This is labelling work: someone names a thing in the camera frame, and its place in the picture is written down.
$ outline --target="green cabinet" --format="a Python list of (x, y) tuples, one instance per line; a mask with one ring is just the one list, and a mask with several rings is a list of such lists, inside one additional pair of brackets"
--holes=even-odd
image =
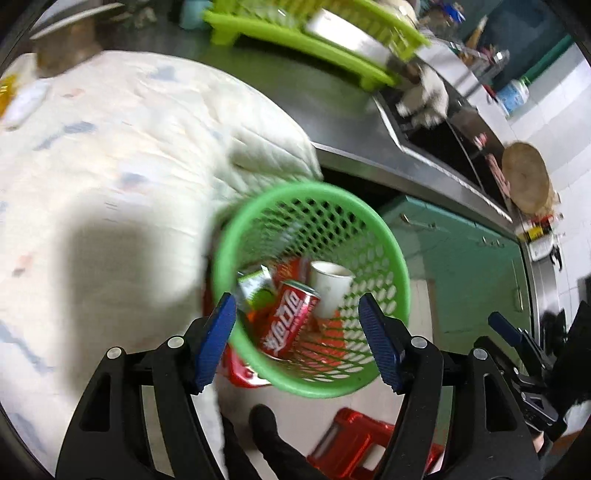
[(466, 353), (480, 335), (498, 340), (488, 316), (501, 312), (514, 326), (531, 329), (527, 276), (516, 241), (482, 225), (408, 196), (384, 209), (411, 278), (428, 280), (433, 338), (439, 347)]

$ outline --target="metal screw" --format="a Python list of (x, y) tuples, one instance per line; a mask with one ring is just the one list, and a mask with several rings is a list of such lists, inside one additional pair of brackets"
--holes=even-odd
[(474, 356), (478, 360), (486, 360), (486, 358), (488, 357), (488, 353), (486, 353), (486, 350), (483, 350), (482, 348), (475, 348), (474, 349)]
[(166, 344), (170, 348), (178, 348), (180, 346), (183, 346), (183, 343), (184, 343), (183, 337), (172, 337), (172, 338), (168, 339), (168, 342)]
[(109, 348), (109, 350), (107, 351), (107, 358), (110, 358), (111, 360), (119, 357), (121, 355), (121, 348), (119, 348), (118, 346), (114, 346), (113, 348)]
[(415, 348), (425, 348), (427, 341), (423, 337), (413, 337), (410, 340), (410, 344)]

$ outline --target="cup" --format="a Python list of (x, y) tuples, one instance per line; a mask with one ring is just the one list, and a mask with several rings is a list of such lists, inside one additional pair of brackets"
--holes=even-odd
[(313, 315), (319, 320), (331, 319), (341, 301), (349, 293), (355, 275), (335, 263), (315, 260), (310, 263), (310, 287), (320, 296)]

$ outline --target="blanket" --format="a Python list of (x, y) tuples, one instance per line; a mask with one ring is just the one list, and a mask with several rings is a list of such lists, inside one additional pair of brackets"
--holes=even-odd
[[(5, 74), (24, 82), (34, 63)], [(321, 174), (286, 113), (203, 64), (105, 51), (50, 82), (24, 124), (0, 132), (0, 401), (53, 473), (105, 352), (154, 348), (200, 316), (215, 222)], [(202, 401), (216, 423), (215, 399)]]

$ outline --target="black shoe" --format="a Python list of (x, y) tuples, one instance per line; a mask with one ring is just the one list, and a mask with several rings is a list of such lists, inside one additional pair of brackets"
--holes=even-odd
[(279, 438), (277, 419), (273, 411), (266, 405), (255, 405), (248, 416), (252, 439), (257, 447), (268, 440)]

